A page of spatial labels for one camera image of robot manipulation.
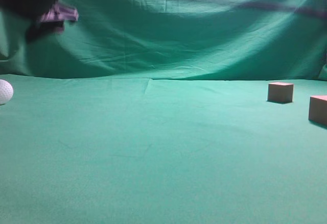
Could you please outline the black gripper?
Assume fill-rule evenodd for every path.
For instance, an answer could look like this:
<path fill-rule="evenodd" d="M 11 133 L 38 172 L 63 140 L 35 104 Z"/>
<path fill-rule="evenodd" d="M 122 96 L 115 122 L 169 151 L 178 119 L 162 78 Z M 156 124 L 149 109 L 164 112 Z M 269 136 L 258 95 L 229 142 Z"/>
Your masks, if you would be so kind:
<path fill-rule="evenodd" d="M 26 18 L 40 15 L 40 23 L 31 24 L 25 33 L 27 43 L 34 42 L 46 35 L 62 33 L 64 21 L 78 21 L 79 14 L 75 7 L 57 0 L 1 0 L 1 9 L 8 10 Z"/>

